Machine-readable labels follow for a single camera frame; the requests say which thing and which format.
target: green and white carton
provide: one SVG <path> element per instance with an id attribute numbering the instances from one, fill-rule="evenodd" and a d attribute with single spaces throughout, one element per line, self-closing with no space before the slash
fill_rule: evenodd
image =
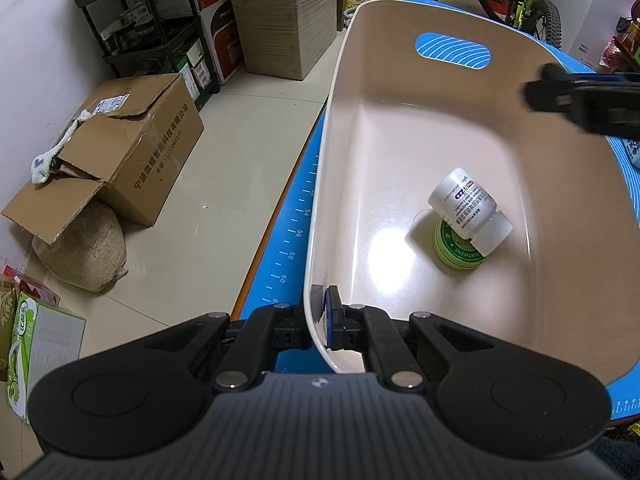
<path id="1" fill-rule="evenodd" d="M 78 359 L 84 324 L 84 319 L 71 312 L 20 294 L 9 349 L 6 400 L 27 424 L 27 398 L 33 387 L 50 371 Z"/>

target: green lid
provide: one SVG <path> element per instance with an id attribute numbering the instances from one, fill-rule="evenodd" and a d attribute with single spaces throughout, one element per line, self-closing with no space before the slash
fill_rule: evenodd
<path id="1" fill-rule="evenodd" d="M 484 260 L 469 240 L 460 238 L 444 220 L 436 225 L 433 248 L 443 264 L 456 270 L 471 270 Z"/>

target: blue mat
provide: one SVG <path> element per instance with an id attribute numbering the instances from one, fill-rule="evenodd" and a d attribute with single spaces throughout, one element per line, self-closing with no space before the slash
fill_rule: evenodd
<path id="1" fill-rule="evenodd" d="M 466 12 L 430 0 L 409 1 Z M 567 70 L 575 73 L 592 72 L 591 69 L 567 56 L 564 52 L 547 44 L 543 43 L 543 45 L 564 64 Z M 421 35 L 416 42 L 416 50 L 423 56 L 454 60 L 473 68 L 481 68 L 489 63 L 486 48 L 479 47 L 469 41 L 457 40 L 432 32 Z M 244 302 L 241 319 L 247 318 L 254 309 L 264 304 L 296 304 L 300 300 L 323 124 L 324 111 L 322 111 L 275 221 L 271 237 Z M 640 222 L 640 171 L 629 162 L 619 139 L 609 139 L 609 143 L 625 177 L 636 217 Z M 276 371 L 332 373 L 331 368 L 315 348 L 307 351 L 281 352 L 276 362 Z M 640 364 L 636 365 L 625 377 L 609 385 L 607 391 L 612 401 L 612 419 L 640 413 Z"/>

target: gray ribbed surface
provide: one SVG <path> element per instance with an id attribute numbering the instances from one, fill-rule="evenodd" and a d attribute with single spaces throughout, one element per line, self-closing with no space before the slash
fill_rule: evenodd
<path id="1" fill-rule="evenodd" d="M 385 390 L 372 374 L 318 379 L 268 374 L 254 390 L 218 396 L 191 433 L 158 452 L 118 462 L 51 454 L 21 478 L 618 478 L 590 452 L 546 463 L 488 455 L 449 433 L 424 399 Z"/>

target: tiled floor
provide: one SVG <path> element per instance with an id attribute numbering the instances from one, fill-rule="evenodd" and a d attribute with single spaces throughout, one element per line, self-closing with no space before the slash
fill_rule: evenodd
<path id="1" fill-rule="evenodd" d="M 476 0 L 441 1 L 479 8 Z M 202 110 L 204 133 L 156 225 L 124 226 L 129 273 L 111 290 L 96 295 L 44 277 L 61 305 L 87 320 L 81 356 L 204 312 L 231 311 L 327 98 L 343 37 L 302 82 L 240 72 L 210 99 Z M 45 275 L 39 262 L 32 264 L 32 274 Z M 5 474 L 14 476 L 41 453 L 31 428 L 0 402 Z"/>

